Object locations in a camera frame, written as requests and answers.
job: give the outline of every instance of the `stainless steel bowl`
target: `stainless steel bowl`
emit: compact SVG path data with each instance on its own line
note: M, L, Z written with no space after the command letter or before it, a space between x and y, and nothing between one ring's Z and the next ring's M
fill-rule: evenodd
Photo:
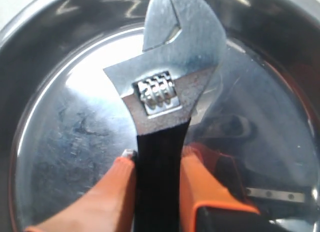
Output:
M206 1L228 50L186 143L233 156L248 198L273 223L320 231L320 5ZM1 231L63 209L137 147L102 68L141 52L148 2L36 0L0 32Z

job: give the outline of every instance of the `black and orange tool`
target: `black and orange tool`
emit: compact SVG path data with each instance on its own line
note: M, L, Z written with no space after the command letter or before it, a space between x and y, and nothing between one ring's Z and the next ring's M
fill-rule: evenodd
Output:
M186 146L180 167L180 220L184 232L284 232L257 208L235 199L205 168L201 151Z
M129 157L118 157L84 196L25 232L129 232L135 191L135 163Z

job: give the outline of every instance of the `wrench jaw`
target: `wrench jaw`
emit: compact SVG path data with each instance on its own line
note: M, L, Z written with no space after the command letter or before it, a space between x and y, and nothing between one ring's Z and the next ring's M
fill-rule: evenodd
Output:
M143 53L104 69L128 107L137 134L187 122L225 47L224 29L204 0L150 0ZM176 100L155 111L146 106L137 85L163 73L170 76Z

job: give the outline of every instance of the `wrench head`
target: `wrench head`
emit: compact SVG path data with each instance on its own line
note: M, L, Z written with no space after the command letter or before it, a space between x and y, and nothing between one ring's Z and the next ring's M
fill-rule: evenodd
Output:
M104 69L138 135L188 121L226 48L204 0L150 0L143 34L141 55Z

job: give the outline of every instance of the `metal bowl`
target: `metal bowl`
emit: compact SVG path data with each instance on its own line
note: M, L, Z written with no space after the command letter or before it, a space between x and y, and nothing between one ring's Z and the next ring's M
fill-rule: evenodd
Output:
M228 50L185 143L232 156L272 223L320 231L320 5L206 1ZM57 213L137 147L102 68L141 53L148 2L36 0L0 32L1 231Z

